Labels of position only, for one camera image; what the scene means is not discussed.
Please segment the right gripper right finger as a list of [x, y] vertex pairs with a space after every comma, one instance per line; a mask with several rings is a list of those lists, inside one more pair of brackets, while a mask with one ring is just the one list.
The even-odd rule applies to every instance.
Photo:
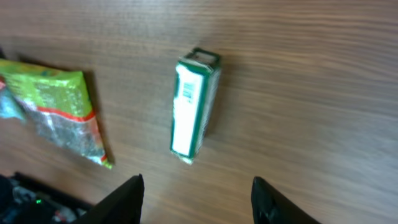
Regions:
[[320, 224], [259, 176], [252, 182], [251, 204], [255, 224]]

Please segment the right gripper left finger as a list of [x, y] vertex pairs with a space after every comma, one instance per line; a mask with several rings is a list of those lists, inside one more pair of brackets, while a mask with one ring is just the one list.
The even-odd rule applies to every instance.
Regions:
[[72, 224], [140, 224], [144, 179], [132, 176]]

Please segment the green candy bag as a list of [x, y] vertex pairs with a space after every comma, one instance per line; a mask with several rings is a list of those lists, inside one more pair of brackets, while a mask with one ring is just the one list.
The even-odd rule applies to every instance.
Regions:
[[39, 135], [112, 168], [83, 72], [2, 59], [1, 76]]

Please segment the green white boxed item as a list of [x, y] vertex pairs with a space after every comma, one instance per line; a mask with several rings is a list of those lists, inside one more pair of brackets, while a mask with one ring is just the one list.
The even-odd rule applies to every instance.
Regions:
[[199, 47], [175, 66], [170, 151], [193, 164], [202, 147], [221, 75], [221, 55]]

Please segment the light blue white packet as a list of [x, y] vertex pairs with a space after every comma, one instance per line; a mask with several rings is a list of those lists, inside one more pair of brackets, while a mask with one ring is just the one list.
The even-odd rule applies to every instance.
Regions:
[[24, 112], [7, 87], [1, 90], [1, 118], [16, 118], [26, 122]]

